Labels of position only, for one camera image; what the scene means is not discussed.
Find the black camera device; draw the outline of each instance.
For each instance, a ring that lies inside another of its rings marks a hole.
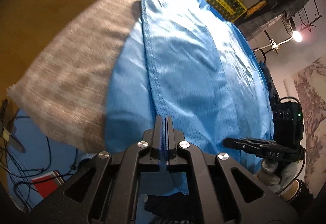
[[[227,138],[223,141],[223,145],[230,149],[243,150],[260,158],[283,163],[303,160],[305,149],[300,145],[304,132],[301,105],[299,101],[283,103],[280,101],[272,108],[274,141]]]

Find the floral wallpaper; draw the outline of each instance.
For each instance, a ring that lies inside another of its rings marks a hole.
[[[304,181],[316,196],[326,180],[326,55],[293,76],[307,141]]]

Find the silver screw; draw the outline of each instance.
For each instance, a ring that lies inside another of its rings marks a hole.
[[[107,152],[107,151],[101,151],[99,154],[98,154],[98,157],[100,159],[106,159],[108,157],[110,157],[110,154]]]
[[[182,147],[183,149],[186,149],[186,148],[190,147],[190,143],[188,141],[181,141],[179,143],[179,146]]]
[[[148,142],[146,141],[140,141],[137,143],[138,147],[144,148],[144,147],[148,147]]]
[[[221,152],[217,155],[217,157],[220,159],[220,160],[227,160],[229,158],[229,154],[225,153],[225,152]]]

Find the red book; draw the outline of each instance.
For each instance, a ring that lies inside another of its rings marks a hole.
[[[57,189],[64,182],[64,180],[61,177],[57,177],[57,176],[60,176],[60,173],[58,171],[56,170],[50,171],[36,178],[33,178],[31,182],[34,183],[35,189],[39,192],[39,194],[43,198],[46,198],[49,194],[51,194],[55,189]],[[48,181],[43,183],[37,183],[39,181],[44,181],[44,180],[48,180]]]

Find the cable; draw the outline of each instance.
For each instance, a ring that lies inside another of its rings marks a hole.
[[[27,172],[27,171],[40,171],[40,172],[44,172],[43,171],[43,169],[31,169],[31,170],[23,170],[22,169],[22,167],[19,165],[19,163],[16,161],[16,159],[8,152],[8,150],[7,149],[4,149],[4,148],[2,148],[1,147],[1,149],[2,150],[5,150],[6,152],[7,152],[7,154],[9,155],[9,157],[10,157],[10,159],[11,159],[11,161],[12,161],[12,163],[17,167],[17,169],[18,169],[18,171],[19,171],[19,173],[20,172]],[[2,167],[6,172],[8,172],[9,174],[11,174],[12,176],[15,176],[15,177],[17,177],[17,178],[25,178],[25,177],[22,177],[22,175],[16,175],[16,174],[14,174],[14,173],[12,173],[11,171],[9,171],[9,169],[7,168],[7,167],[5,167],[4,165],[3,165],[3,163],[0,163],[0,167]]]
[[[16,113],[14,114],[14,117],[8,121],[8,123],[7,123],[7,130],[8,130],[8,131],[10,130],[10,127],[11,127],[11,125],[12,125],[12,122],[15,121],[15,118],[16,118],[16,116],[17,116],[19,110],[20,110],[20,109],[18,109],[18,110],[16,111]]]
[[[265,45],[265,46],[263,46],[263,47],[259,47],[259,48],[252,49],[252,51],[253,51],[253,52],[256,52],[256,51],[258,51],[258,50],[264,49],[264,48],[269,47],[269,46],[272,46],[272,45],[271,45],[271,44],[269,44],[269,45]]]
[[[292,97],[292,96],[283,97],[278,101],[278,103],[280,103],[284,99],[293,99],[293,100],[295,100],[300,105],[300,109],[302,109],[300,101],[297,98]]]
[[[305,163],[305,155],[304,155],[304,159],[302,162],[302,166],[301,169],[299,171],[299,173],[294,177],[294,179],[292,181],[290,181],[283,189],[279,190],[276,194],[279,195],[281,192],[283,192],[286,188],[288,188],[300,175],[300,173],[302,172],[303,168],[304,168],[304,163]]]
[[[28,180],[27,178],[30,178],[30,175],[26,175],[25,172],[27,170],[22,170],[22,167],[19,165],[19,163],[13,158],[13,156],[7,151],[7,154],[9,155],[11,161],[13,162],[13,164],[16,166],[16,168],[19,171],[19,174],[22,176],[21,172],[24,174],[23,178],[26,178],[26,180]]]
[[[76,163],[77,163],[77,156],[78,156],[78,149],[76,148],[76,154],[75,154],[75,159],[74,159],[74,163],[70,166],[70,171],[67,172],[66,174],[71,173],[73,170],[76,170]]]
[[[63,174],[63,175],[58,175],[58,176],[55,176],[55,177],[52,177],[52,178],[49,178],[49,179],[46,179],[46,180],[42,180],[42,181],[37,181],[37,182],[33,182],[33,183],[30,183],[30,182],[24,182],[24,181],[20,181],[20,182],[17,182],[15,185],[14,185],[14,193],[15,195],[19,198],[19,200],[22,202],[22,204],[25,204],[25,201],[17,194],[17,188],[18,186],[22,185],[22,184],[25,184],[25,185],[34,185],[34,184],[37,184],[37,183],[45,183],[47,181],[51,181],[55,178],[59,178],[59,177],[64,177],[64,176],[69,176],[69,175],[73,175],[72,173],[66,173],[66,174]]]
[[[10,155],[10,153],[7,151],[7,142],[5,142],[5,154],[6,154],[6,160],[7,160],[7,154],[10,156],[10,158],[12,159],[13,157]],[[14,163],[14,165],[17,167],[17,169],[21,169],[21,166],[18,164],[18,162],[14,159],[12,159],[12,162]],[[17,181],[13,179],[12,175],[9,174],[9,177],[10,177],[10,180],[12,182],[12,184],[14,185]],[[29,208],[31,208],[30,204],[28,203],[28,199],[29,199],[29,196],[30,196],[30,192],[31,192],[31,188],[28,189],[28,194],[27,194],[27,198],[24,200],[24,196],[22,194],[22,191],[21,190],[18,190],[19,191],[19,194],[16,192],[15,194],[17,195],[17,197],[22,201],[22,204],[23,204],[23,211],[24,212],[29,212]]]
[[[17,119],[20,119],[20,118],[30,118],[30,117],[29,116],[17,116],[17,117],[15,117],[14,120],[17,120]]]
[[[37,174],[33,174],[33,175],[29,175],[28,177],[36,177],[38,175],[41,175],[42,173],[44,173],[45,171],[47,171],[50,167],[51,167],[51,164],[52,164],[52,155],[51,155],[51,147],[50,147],[50,142],[48,140],[48,137],[46,137],[46,140],[47,140],[47,143],[48,143],[48,154],[49,154],[49,164],[48,166],[46,167],[46,169],[43,169],[43,171],[37,173]],[[11,174],[12,176],[15,176],[17,178],[26,178],[26,177],[23,177],[23,176],[19,176],[17,174],[14,174],[12,173],[8,168],[6,168],[2,163],[0,163],[0,167],[2,167],[6,172],[8,172],[9,174]]]

